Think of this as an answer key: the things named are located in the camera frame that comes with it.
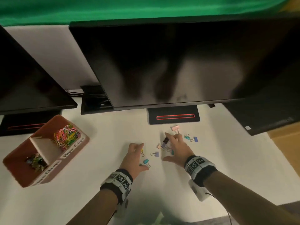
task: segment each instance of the person's left arm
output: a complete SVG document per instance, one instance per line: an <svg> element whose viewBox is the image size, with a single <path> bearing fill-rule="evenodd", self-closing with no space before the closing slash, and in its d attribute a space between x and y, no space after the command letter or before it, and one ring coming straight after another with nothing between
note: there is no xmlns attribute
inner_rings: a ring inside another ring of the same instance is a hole
<svg viewBox="0 0 300 225"><path fill-rule="evenodd" d="M148 170L140 166L140 155L144 144L130 144L128 153L117 171L123 171L134 181L140 172ZM106 225L122 201L122 193L111 185L103 185L101 190L71 219L67 225Z"/></svg>

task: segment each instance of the green curtain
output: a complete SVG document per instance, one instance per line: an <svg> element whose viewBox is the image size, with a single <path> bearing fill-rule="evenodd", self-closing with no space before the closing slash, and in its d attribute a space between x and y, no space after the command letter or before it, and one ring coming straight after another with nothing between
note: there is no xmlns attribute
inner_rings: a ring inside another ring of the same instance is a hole
<svg viewBox="0 0 300 225"><path fill-rule="evenodd" d="M239 14L286 0L0 0L0 24L49 25L71 21Z"/></svg>

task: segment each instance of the gray floor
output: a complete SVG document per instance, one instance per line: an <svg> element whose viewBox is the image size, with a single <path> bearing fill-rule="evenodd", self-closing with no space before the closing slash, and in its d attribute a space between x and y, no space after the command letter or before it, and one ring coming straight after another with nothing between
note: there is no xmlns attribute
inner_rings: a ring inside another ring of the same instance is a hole
<svg viewBox="0 0 300 225"><path fill-rule="evenodd" d="M290 213L297 215L300 218L300 201L284 204L281 207L285 208ZM238 223L231 216L232 225L238 225ZM214 218L210 220L195 222L195 223L186 223L185 225L230 225L229 217L223 216L219 218Z"/></svg>

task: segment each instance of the desk surface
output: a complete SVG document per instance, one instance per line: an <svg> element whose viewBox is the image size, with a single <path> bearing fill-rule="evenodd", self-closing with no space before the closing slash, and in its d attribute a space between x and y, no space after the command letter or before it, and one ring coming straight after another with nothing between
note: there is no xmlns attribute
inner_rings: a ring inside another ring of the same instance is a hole
<svg viewBox="0 0 300 225"><path fill-rule="evenodd" d="M65 225L118 168L130 142L143 142L147 153L155 152L163 133L171 133L171 125L148 125L146 109L80 115L81 100L76 101L78 108L62 115L91 141L44 185L21 188L1 163L0 224ZM251 137L221 104L212 109L199 105L198 110L200 122L180 124L182 134L198 137L198 143L187 142L195 154L277 205L300 200L300 178L266 133ZM28 136L0 137L1 159ZM126 217L110 224L148 224L160 211L185 222L227 215L214 198L197 200L183 169L154 156L149 163L150 170L133 183Z"/></svg>

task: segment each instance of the white label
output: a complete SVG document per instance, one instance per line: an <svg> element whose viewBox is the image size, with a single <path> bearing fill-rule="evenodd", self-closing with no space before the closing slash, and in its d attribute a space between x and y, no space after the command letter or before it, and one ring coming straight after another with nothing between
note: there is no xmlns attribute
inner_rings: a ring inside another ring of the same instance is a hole
<svg viewBox="0 0 300 225"><path fill-rule="evenodd" d="M54 163L52 163L51 166L49 166L32 184L33 185L38 185L40 184L53 170L56 166L58 166L62 161L61 160L56 160Z"/></svg>
<svg viewBox="0 0 300 225"><path fill-rule="evenodd" d="M81 133L80 138L78 138L74 144L72 145L72 147L70 147L69 149L67 149L63 155L60 157L60 159L65 159L67 158L84 140L86 139L86 135Z"/></svg>

